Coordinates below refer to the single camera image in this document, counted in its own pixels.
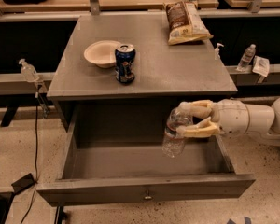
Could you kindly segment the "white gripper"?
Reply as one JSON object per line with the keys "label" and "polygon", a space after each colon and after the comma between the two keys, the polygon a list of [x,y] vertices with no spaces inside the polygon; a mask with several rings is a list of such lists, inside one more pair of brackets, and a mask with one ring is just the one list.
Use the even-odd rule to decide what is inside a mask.
{"label": "white gripper", "polygon": [[247,130],[249,115],[244,103],[238,100],[223,99],[215,104],[214,122],[209,117],[214,103],[210,100],[181,102],[179,109],[190,116],[203,119],[197,124],[180,125],[176,132],[186,138],[207,138],[212,135],[243,135]]}

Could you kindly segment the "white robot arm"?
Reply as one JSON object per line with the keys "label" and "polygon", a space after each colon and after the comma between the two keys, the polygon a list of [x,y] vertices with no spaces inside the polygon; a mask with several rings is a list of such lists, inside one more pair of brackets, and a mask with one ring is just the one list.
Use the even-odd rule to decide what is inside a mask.
{"label": "white robot arm", "polygon": [[178,109],[182,115],[201,119],[197,124],[178,125],[176,131],[181,137],[246,135],[259,143],[280,147],[280,97],[271,105],[243,103],[235,99],[199,100],[182,102]]}

